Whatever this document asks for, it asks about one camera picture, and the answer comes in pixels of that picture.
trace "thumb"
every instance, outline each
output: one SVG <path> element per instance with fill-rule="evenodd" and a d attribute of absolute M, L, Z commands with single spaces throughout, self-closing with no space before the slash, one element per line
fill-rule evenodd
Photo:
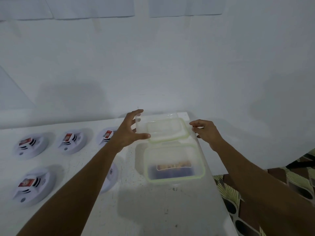
<path fill-rule="evenodd" d="M 202 129 L 202 128 L 193 127 L 191 130 L 192 130 L 194 133 L 200 134 L 200 132 L 201 132 L 203 129 Z"/>
<path fill-rule="evenodd" d="M 151 135 L 148 133 L 135 133 L 135 139 L 136 140 L 144 140 L 150 138 Z"/>

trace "hand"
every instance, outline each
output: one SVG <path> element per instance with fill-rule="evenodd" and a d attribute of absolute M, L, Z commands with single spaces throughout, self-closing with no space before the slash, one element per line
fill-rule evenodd
<path fill-rule="evenodd" d="M 138 109 L 131 113 L 127 113 L 124 121 L 121 123 L 108 144 L 114 144 L 120 152 L 124 147 L 129 146 L 134 141 L 150 138 L 151 135 L 148 133 L 136 133 L 136 129 L 131 130 L 131 125 L 136 123 L 134 117 L 142 112 L 143 109 Z"/>
<path fill-rule="evenodd" d="M 192 131 L 198 134 L 197 137 L 209 143 L 212 150 L 217 151 L 218 147 L 225 142 L 213 122 L 199 119 L 189 124 L 192 125 Z"/>

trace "white paper sheet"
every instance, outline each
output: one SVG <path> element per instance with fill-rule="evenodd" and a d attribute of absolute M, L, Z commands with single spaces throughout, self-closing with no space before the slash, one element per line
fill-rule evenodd
<path fill-rule="evenodd" d="M 150 17 L 219 15 L 225 0 L 149 0 Z"/>
<path fill-rule="evenodd" d="M 0 20 L 53 18 L 45 0 L 0 0 Z"/>
<path fill-rule="evenodd" d="M 46 0 L 55 19 L 134 16 L 133 0 Z"/>
<path fill-rule="evenodd" d="M 0 66 L 0 111 L 34 107 L 35 105 Z"/>

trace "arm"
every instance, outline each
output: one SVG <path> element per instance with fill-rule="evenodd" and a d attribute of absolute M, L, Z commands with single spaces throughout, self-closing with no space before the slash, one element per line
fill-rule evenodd
<path fill-rule="evenodd" d="M 17 236 L 80 236 L 116 154 L 134 141 L 150 137 L 131 130 L 133 118 L 142 112 L 128 113 L 112 139 L 34 214 Z"/>
<path fill-rule="evenodd" d="M 218 153 L 267 236 L 315 234 L 315 209 L 307 200 L 242 156 L 221 137 L 213 122 L 196 120 L 190 125 Z"/>

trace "patterned fabric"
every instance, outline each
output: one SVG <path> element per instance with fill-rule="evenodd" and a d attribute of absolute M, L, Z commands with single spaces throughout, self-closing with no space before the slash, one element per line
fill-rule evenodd
<path fill-rule="evenodd" d="M 315 149 L 297 159 L 297 162 L 312 161 L 312 159 L 307 158 L 307 155 L 311 155 L 313 159 L 313 156 L 315 156 Z M 266 171 L 273 177 L 285 183 L 290 189 L 301 195 L 301 197 L 308 200 L 310 202 L 310 207 L 315 205 L 315 167 L 303 167 L 291 170 L 286 167 L 281 167 L 268 169 Z M 229 174 L 217 175 L 213 178 L 238 235 L 267 236 L 255 220 L 255 217 L 246 202 L 242 200 L 242 197 Z"/>

